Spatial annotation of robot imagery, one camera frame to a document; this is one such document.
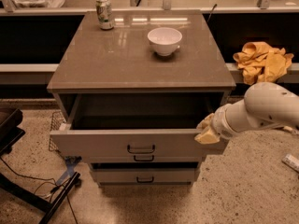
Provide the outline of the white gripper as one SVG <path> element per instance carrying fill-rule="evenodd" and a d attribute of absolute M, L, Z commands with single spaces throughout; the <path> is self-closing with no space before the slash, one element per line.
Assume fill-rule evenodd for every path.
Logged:
<path fill-rule="evenodd" d="M 237 110 L 235 105 L 227 104 L 219 107 L 216 112 L 207 115 L 198 125 L 197 129 L 203 130 L 194 137 L 202 145 L 215 144 L 220 137 L 226 140 L 239 135 L 233 126 L 233 113 Z"/>

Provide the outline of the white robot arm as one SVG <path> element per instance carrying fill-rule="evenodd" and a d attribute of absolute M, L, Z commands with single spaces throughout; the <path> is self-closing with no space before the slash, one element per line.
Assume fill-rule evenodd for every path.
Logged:
<path fill-rule="evenodd" d="M 278 84 L 260 82 L 249 87 L 242 100 L 205 117 L 194 140 L 209 145 L 246 131 L 284 126 L 299 129 L 299 97 Z"/>

